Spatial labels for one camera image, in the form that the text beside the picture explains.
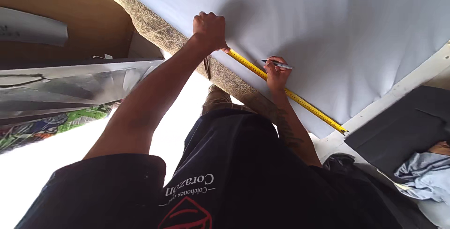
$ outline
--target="crumpled cloth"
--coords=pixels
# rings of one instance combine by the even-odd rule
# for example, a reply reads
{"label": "crumpled cloth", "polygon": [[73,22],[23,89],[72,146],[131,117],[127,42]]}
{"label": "crumpled cloth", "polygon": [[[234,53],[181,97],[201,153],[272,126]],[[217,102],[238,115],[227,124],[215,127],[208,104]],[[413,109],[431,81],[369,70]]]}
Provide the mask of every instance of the crumpled cloth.
{"label": "crumpled cloth", "polygon": [[404,195],[450,205],[450,156],[416,152],[394,174],[408,180],[402,185],[410,188],[400,188],[396,185]]}

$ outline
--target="wrist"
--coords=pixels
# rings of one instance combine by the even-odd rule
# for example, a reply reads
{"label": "wrist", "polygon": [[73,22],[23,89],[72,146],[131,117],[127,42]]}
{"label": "wrist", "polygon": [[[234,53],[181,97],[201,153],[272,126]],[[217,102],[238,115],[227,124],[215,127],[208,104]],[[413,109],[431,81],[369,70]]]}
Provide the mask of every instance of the wrist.
{"label": "wrist", "polygon": [[284,99],[287,95],[284,89],[274,89],[270,91],[272,93],[273,100]]}
{"label": "wrist", "polygon": [[199,50],[201,53],[204,53],[206,56],[215,51],[215,49],[212,49],[211,47],[211,41],[201,33],[195,33],[192,35],[188,40],[188,43],[191,43],[195,49]]}

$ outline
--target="khaki pants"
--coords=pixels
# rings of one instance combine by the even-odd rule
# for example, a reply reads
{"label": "khaki pants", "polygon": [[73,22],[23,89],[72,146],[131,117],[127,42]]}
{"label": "khaki pants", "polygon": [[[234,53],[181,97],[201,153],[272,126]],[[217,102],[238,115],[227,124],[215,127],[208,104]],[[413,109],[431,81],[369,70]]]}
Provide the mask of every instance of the khaki pants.
{"label": "khaki pants", "polygon": [[217,87],[216,85],[211,85],[209,87],[209,93],[206,97],[205,103],[203,104],[202,115],[208,113],[209,111],[219,110],[219,109],[239,109],[245,110],[252,113],[249,107],[245,105],[234,104],[231,102],[231,97],[225,91]]}

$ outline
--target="left hand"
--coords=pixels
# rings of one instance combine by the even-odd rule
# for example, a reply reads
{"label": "left hand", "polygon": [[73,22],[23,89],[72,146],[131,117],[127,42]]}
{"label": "left hand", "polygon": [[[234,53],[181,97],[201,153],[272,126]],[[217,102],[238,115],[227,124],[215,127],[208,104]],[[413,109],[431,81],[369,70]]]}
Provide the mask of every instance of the left hand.
{"label": "left hand", "polygon": [[194,36],[199,37],[202,44],[211,51],[222,49],[229,52],[229,47],[225,42],[225,18],[216,16],[214,13],[206,14],[200,12],[194,16],[193,21]]}

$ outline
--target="right hand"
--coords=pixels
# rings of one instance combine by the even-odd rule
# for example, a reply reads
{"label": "right hand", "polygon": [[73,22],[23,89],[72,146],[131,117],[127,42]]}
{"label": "right hand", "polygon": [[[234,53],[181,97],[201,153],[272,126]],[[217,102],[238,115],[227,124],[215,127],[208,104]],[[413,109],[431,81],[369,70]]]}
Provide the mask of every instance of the right hand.
{"label": "right hand", "polygon": [[199,37],[203,47],[209,51],[217,51],[222,49],[228,53],[229,47],[225,42],[225,18],[216,16],[214,13],[206,14],[200,12],[194,16],[193,33],[195,37]]}
{"label": "right hand", "polygon": [[286,81],[288,80],[289,74],[291,74],[292,70],[275,66],[272,63],[273,61],[287,65],[286,61],[282,57],[272,56],[267,59],[266,65],[264,65],[264,69],[267,72],[267,86],[272,94],[278,92],[284,93]]}

